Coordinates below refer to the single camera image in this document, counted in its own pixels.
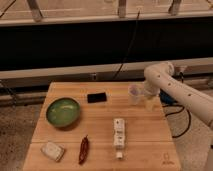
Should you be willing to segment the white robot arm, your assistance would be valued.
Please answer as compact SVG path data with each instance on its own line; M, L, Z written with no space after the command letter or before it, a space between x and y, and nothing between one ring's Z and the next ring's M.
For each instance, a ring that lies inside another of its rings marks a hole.
M153 97L163 90L183 105L213 131L213 97L173 78L171 62L161 62L144 69L144 95Z

